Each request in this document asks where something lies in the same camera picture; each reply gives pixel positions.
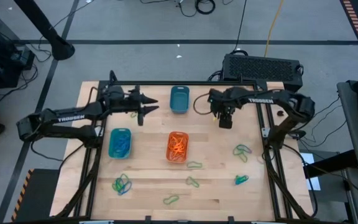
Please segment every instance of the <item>pile of rubber bands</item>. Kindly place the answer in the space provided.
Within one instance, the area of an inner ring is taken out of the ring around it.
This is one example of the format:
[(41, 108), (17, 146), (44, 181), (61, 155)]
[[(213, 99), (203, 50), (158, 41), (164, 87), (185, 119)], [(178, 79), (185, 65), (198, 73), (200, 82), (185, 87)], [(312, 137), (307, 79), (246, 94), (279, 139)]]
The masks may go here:
[(168, 140), (167, 159), (172, 162), (185, 162), (187, 138), (184, 135), (170, 134)]
[(123, 195), (128, 192), (132, 187), (132, 182), (129, 180), (126, 174), (121, 174), (120, 177), (112, 184), (112, 189), (115, 190), (118, 195)]
[(244, 144), (240, 144), (233, 149), (233, 155), (238, 156), (243, 162), (248, 161), (246, 153), (251, 154), (252, 151)]
[(115, 158), (126, 157), (129, 149), (131, 148), (131, 135), (118, 134), (114, 136), (112, 156)]

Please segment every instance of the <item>orange plastic container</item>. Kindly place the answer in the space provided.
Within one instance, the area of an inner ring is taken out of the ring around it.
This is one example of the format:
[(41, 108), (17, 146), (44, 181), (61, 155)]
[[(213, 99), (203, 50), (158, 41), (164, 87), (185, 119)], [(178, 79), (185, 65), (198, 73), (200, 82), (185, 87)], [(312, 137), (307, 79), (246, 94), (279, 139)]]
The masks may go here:
[(189, 135), (179, 131), (169, 134), (167, 145), (167, 159), (170, 162), (184, 163), (187, 159)]

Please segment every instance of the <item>wooden table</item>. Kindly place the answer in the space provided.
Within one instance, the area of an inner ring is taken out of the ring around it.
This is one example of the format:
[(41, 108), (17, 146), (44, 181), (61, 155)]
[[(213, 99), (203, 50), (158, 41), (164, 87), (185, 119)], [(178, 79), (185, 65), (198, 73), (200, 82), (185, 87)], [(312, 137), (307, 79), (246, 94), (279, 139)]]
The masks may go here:
[[(269, 88), (282, 88), (282, 83), (268, 85)], [(86, 104), (92, 86), (98, 87), (98, 82), (83, 82), (77, 106)], [(124, 91), (133, 88), (122, 87)], [(210, 88), (224, 91), (229, 86), (188, 86), (190, 109), (187, 114), (181, 115), (170, 111), (171, 87), (140, 87), (145, 95), (157, 99), (160, 106), (145, 117), (143, 126), (138, 126), (136, 118), (131, 118), (129, 114), (109, 116), (91, 218), (144, 220), (146, 215), (151, 215), (152, 220), (225, 221), (228, 216), (233, 216), (236, 221), (273, 221), (267, 171), (261, 158), (263, 147), (256, 105), (247, 104), (243, 109), (236, 110), (232, 129), (222, 129), (218, 127), (218, 121), (213, 120), (213, 115), (196, 114), (191, 106), (197, 96), (207, 93)], [(205, 98), (197, 101), (197, 109), (209, 111)], [(272, 105), (277, 124), (286, 117), (278, 117), (278, 110), (279, 106)], [(266, 112), (264, 117), (268, 126)], [(90, 124), (90, 121), (73, 122), (76, 127), (84, 124)], [(114, 128), (129, 128), (132, 132), (132, 153), (128, 159), (117, 160), (108, 156), (110, 133)], [(189, 134), (188, 161), (202, 162), (202, 169), (191, 170), (187, 169), (186, 164), (173, 164), (166, 160), (168, 134), (172, 131)], [(65, 156), (80, 144), (79, 140), (68, 140)], [(245, 144), (252, 149), (246, 163), (232, 154), (233, 148), (238, 144)], [(285, 144), (298, 149), (296, 141), (290, 138), (286, 139)], [(58, 213), (77, 190), (84, 154), (85, 149), (78, 151), (63, 166), (51, 215)], [(284, 148), (281, 155), (289, 191), (303, 209), (312, 214), (313, 208), (300, 158)], [(118, 196), (111, 184), (122, 173), (131, 179), (132, 188), (128, 193)], [(236, 175), (248, 175), (249, 180), (241, 185), (234, 185)], [(186, 185), (188, 176), (196, 179), (200, 187)], [(180, 199), (171, 205), (165, 205), (163, 199), (171, 195), (179, 195)], [(277, 195), (282, 203), (279, 190)], [(87, 199), (88, 191), (84, 194), (82, 214), (85, 214)], [(283, 205), (280, 204), (280, 208), (284, 217)]]

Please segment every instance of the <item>black metal frame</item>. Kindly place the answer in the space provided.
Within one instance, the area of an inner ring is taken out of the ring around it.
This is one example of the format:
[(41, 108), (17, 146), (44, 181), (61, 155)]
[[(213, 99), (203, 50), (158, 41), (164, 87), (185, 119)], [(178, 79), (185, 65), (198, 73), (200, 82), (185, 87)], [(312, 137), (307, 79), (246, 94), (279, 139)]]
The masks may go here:
[[(109, 83), (108, 81), (100, 81), (99, 88), (106, 86), (108, 83)], [(204, 81), (201, 81), (201, 82), (199, 82), (199, 81), (184, 81), (184, 82), (176, 82), (176, 81), (121, 81), (120, 82), (120, 81), (116, 81), (116, 82), (114, 82), (114, 84), (115, 85), (208, 85), (208, 86), (213, 86), (213, 85), (216, 85), (216, 86), (235, 86), (235, 85), (237, 85), (238, 86), (238, 85), (241, 85), (241, 86), (252, 86), (255, 90), (258, 89), (258, 86), (256, 85), (255, 82), (241, 82), (240, 83), (240, 82), (204, 82)], [(255, 104), (255, 105), (256, 105), (257, 114), (258, 114), (260, 132), (261, 132), (261, 136), (262, 136), (262, 128), (265, 127), (262, 107), (260, 104)], [(270, 125), (270, 127), (272, 127), (274, 124), (274, 121), (273, 121), (273, 116), (272, 116), (272, 110), (269, 105), (267, 105), (266, 110), (267, 110), (267, 114), (268, 114), (269, 125)], [(103, 128), (105, 128), (105, 126), (106, 126), (106, 120), (107, 119), (102, 121)], [(103, 142), (100, 144), (100, 147), (96, 148), (96, 155), (95, 155), (94, 162), (97, 162), (98, 169), (99, 169), (99, 163), (100, 163), (100, 158), (101, 158), (100, 155), (101, 155), (102, 146), (103, 146)], [(264, 148), (266, 160), (271, 160), (269, 150), (270, 150), (270, 148), (267, 148), (267, 147)], [(87, 148), (86, 152), (85, 152), (83, 168), (81, 171), (80, 185), (84, 182), (85, 177), (88, 173), (90, 159), (91, 159), (91, 153), (92, 153), (92, 149)], [(278, 168), (279, 176), (282, 179), (283, 183), (286, 185), (284, 171), (283, 171), (282, 162), (281, 162), (280, 151), (275, 150), (274, 153), (275, 153), (275, 157), (277, 160), (277, 168)], [(95, 190), (96, 190), (96, 181), (98, 179), (98, 169), (96, 170), (96, 175), (94, 176), (94, 178), (91, 182), (90, 188), (89, 188), (89, 197), (88, 197), (88, 201), (86, 204), (86, 211), (85, 211), (85, 216), (88, 218), (90, 218), (92, 215), (94, 194), (95, 194)], [(270, 176), (268, 176), (268, 182), (269, 182), (269, 187), (270, 187), (270, 194), (272, 196), (274, 217), (277, 220), (277, 219), (281, 218), (281, 215), (280, 215), (280, 209), (279, 209), (279, 204), (278, 204), (278, 199), (277, 199), (276, 187), (275, 187), (274, 181), (272, 180), (272, 178)], [(292, 218), (291, 208), (290, 208), (287, 200), (284, 199), (284, 202), (285, 202), (285, 212), (287, 214), (287, 218)], [(79, 201), (77, 202), (77, 204), (75, 206), (74, 217), (80, 216), (81, 203), (82, 203), (82, 197), (79, 199)], [(114, 222), (115, 223), (145, 223), (144, 220), (115, 220)], [(161, 223), (161, 224), (172, 223), (172, 221), (158, 221), (158, 223)], [(216, 223), (216, 224), (218, 224), (218, 223), (227, 223), (227, 222), (192, 222), (192, 223)], [(242, 224), (242, 223), (250, 223), (250, 222), (235, 222), (235, 223)]]

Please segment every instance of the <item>blue bin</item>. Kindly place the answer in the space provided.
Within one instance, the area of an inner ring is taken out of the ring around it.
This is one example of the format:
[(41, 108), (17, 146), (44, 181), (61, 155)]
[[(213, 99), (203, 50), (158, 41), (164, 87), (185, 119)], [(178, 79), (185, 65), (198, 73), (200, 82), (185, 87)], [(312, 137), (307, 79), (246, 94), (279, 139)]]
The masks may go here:
[(111, 131), (109, 156), (114, 159), (127, 159), (131, 154), (132, 134), (127, 128), (116, 128)]
[(170, 107), (175, 114), (184, 114), (189, 109), (190, 90), (187, 86), (174, 86), (171, 89)]

